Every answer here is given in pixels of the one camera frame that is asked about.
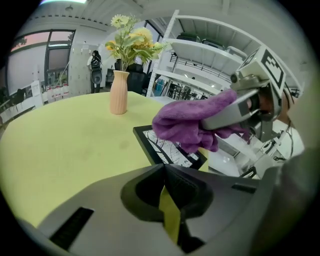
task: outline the black picture frame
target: black picture frame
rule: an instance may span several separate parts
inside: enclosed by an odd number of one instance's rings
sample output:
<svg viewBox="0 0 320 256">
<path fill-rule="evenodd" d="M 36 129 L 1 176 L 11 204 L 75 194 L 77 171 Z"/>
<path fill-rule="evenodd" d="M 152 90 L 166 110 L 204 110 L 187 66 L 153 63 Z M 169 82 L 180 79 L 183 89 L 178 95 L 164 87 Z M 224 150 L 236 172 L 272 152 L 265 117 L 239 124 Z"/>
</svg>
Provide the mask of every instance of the black picture frame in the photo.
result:
<svg viewBox="0 0 320 256">
<path fill-rule="evenodd" d="M 152 130 L 152 125 L 133 127 L 133 133 L 136 136 L 150 164 L 151 165 L 164 164 L 160 156 L 157 154 L 153 146 L 150 144 L 148 138 L 146 138 L 146 136 L 144 135 L 145 131 L 150 131 L 150 130 Z M 180 151 L 180 153 L 183 154 L 184 157 L 186 157 L 190 162 L 192 162 L 192 165 L 189 168 L 199 170 L 204 165 L 204 163 L 208 160 L 202 153 L 200 153 L 199 150 L 195 153 L 198 157 L 198 160 L 195 160 L 195 159 L 191 159 L 191 157 L 188 156 L 188 153 L 186 153 L 182 148 L 180 147 L 176 147 L 176 148 Z"/>
</svg>

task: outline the person in black clothing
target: person in black clothing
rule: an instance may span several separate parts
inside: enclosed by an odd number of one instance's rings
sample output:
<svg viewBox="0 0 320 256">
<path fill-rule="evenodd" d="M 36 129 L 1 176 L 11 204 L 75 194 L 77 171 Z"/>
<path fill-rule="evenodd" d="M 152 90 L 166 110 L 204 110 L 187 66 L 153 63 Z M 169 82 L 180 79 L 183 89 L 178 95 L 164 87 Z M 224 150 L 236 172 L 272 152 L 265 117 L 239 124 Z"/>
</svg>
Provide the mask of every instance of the person in black clothing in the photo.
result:
<svg viewBox="0 0 320 256">
<path fill-rule="evenodd" d="M 91 93 L 99 93 L 100 91 L 100 83 L 101 83 L 101 56 L 97 50 L 92 52 L 92 56 L 89 57 L 87 64 L 90 68 L 90 86 L 91 86 Z"/>
</svg>

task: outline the railing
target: railing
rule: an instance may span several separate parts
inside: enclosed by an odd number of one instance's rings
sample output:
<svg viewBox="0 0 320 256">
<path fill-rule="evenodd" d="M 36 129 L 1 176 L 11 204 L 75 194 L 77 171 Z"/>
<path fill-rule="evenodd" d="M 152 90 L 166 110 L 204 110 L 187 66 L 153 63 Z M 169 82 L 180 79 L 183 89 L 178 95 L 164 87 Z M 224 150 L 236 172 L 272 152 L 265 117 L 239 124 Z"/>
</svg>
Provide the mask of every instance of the railing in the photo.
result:
<svg viewBox="0 0 320 256">
<path fill-rule="evenodd" d="M 170 58 L 170 62 L 175 62 L 176 59 L 177 59 L 177 56 L 175 56 L 175 54 L 172 53 L 171 54 L 171 58 Z M 215 72 L 212 69 L 206 68 L 206 67 L 204 67 L 204 66 L 202 66 L 200 64 L 195 64 L 193 62 L 189 62 L 189 61 L 185 61 L 185 60 L 181 60 L 181 59 L 178 59 L 178 63 L 182 64 L 184 66 L 193 67 L 193 68 L 195 68 L 197 70 L 201 70 L 201 71 L 207 72 L 207 73 L 209 73 L 211 75 L 214 75 L 214 76 L 216 76 L 218 78 L 221 78 L 221 79 L 223 79 L 226 82 L 231 84 L 231 80 L 229 79 L 229 77 L 223 75 L 223 73 L 221 73 L 221 72 Z"/>
</svg>

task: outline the tabletop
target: tabletop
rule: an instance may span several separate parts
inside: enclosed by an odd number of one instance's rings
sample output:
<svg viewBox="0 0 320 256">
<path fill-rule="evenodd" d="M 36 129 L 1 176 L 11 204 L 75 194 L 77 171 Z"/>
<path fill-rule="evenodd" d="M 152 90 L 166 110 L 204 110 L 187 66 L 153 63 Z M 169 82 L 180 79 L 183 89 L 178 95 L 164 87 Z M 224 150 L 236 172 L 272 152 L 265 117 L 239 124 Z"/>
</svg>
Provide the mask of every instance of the tabletop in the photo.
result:
<svg viewBox="0 0 320 256">
<path fill-rule="evenodd" d="M 150 125 L 163 104 L 128 92 L 127 112 L 114 115 L 109 97 L 60 100 L 8 125 L 0 140 L 0 187 L 17 217 L 38 226 L 88 185 L 150 165 L 133 127 Z"/>
</svg>

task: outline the vase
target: vase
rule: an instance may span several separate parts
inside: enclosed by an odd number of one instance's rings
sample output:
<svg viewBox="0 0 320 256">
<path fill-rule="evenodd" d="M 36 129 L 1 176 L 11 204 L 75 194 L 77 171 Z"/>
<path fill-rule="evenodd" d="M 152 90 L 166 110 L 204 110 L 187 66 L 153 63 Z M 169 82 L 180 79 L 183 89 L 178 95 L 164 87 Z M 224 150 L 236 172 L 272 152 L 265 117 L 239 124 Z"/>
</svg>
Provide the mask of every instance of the vase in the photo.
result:
<svg viewBox="0 0 320 256">
<path fill-rule="evenodd" d="M 114 79 L 110 89 L 110 112 L 122 115 L 127 111 L 129 72 L 114 70 Z"/>
</svg>

